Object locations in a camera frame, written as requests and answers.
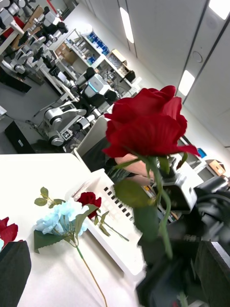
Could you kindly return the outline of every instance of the person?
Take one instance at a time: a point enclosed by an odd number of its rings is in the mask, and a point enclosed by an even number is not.
[[[104,168],[106,174],[114,183],[127,178],[142,186],[147,186],[151,181],[153,181],[153,172],[149,173],[149,179],[145,164],[142,161],[135,162],[124,169],[115,169],[116,165],[136,159],[136,157],[132,154],[127,154],[126,156],[120,158],[110,158],[102,151],[108,146],[109,142],[104,137],[83,155],[82,159],[91,172]]]

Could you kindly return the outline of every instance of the person's arm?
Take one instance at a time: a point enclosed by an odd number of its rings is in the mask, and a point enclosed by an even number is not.
[[[122,158],[115,158],[115,162],[117,164],[122,164],[124,162],[128,162],[128,161],[131,161],[131,160],[134,160],[136,159],[137,157],[135,157],[134,155],[132,154],[127,154],[126,156],[122,157]],[[130,173],[134,173],[134,174],[137,174],[137,175],[141,175],[143,177],[148,177],[148,174],[147,174],[147,171],[146,171],[146,167],[145,167],[145,164],[144,162],[142,161],[138,161],[138,162],[135,162],[127,167],[125,167],[125,170],[130,172]],[[153,175],[153,172],[150,171],[150,177],[151,178],[154,178],[154,175]]]

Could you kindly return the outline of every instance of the wall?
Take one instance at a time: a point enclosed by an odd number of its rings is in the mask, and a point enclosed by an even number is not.
[[[83,4],[79,4],[73,12],[65,19],[69,30],[78,28],[82,23],[91,24],[94,32],[107,44],[110,50],[116,48],[128,62],[137,77],[141,77],[141,87],[154,87],[161,89],[163,85],[150,71],[142,65],[139,60],[123,45]],[[61,37],[56,44],[52,45],[55,50],[65,39]],[[196,147],[201,147],[207,153],[207,159],[217,159],[224,163],[230,174],[230,153],[218,140],[192,115],[186,107],[183,107],[182,114],[188,121],[186,137]]]
[[[199,120],[184,106],[182,114],[188,121],[185,136],[196,147],[202,148],[207,159],[216,159],[221,161],[230,176],[230,152],[199,122]]]

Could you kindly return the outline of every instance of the cardboard box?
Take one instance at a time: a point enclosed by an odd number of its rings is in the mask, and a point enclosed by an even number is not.
[[[225,173],[225,169],[220,165],[217,160],[213,160],[208,165],[217,174],[217,176],[222,176]]]
[[[58,55],[58,57],[63,57],[63,59],[72,65],[77,59],[78,56],[70,50],[69,47],[65,43],[62,43],[56,50],[55,53]]]

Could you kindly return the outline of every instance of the white ceiling panel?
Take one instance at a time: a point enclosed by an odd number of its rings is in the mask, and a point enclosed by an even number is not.
[[[128,0],[138,58],[165,85],[178,85],[203,5],[201,0]]]
[[[227,27],[185,106],[223,145],[230,145],[230,26]]]

